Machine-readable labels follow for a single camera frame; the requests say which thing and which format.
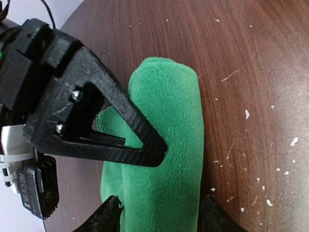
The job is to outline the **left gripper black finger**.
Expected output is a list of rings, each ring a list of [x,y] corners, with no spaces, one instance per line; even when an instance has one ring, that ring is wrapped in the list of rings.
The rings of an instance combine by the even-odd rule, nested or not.
[[[73,232],[119,232],[123,209],[124,207],[118,196],[110,196]]]
[[[210,195],[200,201],[200,232],[246,232]]]

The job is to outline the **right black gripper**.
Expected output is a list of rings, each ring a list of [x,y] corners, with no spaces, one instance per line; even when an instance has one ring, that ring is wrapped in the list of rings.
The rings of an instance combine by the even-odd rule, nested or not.
[[[16,144],[53,155],[77,155],[73,128],[80,88],[68,84],[68,64],[79,40],[38,20],[7,29],[0,40],[0,137],[2,152]]]

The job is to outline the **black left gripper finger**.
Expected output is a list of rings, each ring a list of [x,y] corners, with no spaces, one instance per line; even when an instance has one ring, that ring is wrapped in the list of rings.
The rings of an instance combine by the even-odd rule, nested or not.
[[[88,48],[53,77],[24,126],[39,152],[157,167],[168,145],[113,73]]]

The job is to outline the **green microfiber towel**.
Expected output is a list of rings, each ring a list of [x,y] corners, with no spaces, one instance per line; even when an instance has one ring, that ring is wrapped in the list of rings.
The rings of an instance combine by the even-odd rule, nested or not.
[[[129,94],[168,153],[155,168],[105,162],[101,199],[119,197],[123,232],[195,232],[204,154],[198,76],[171,59],[147,58],[133,72]]]

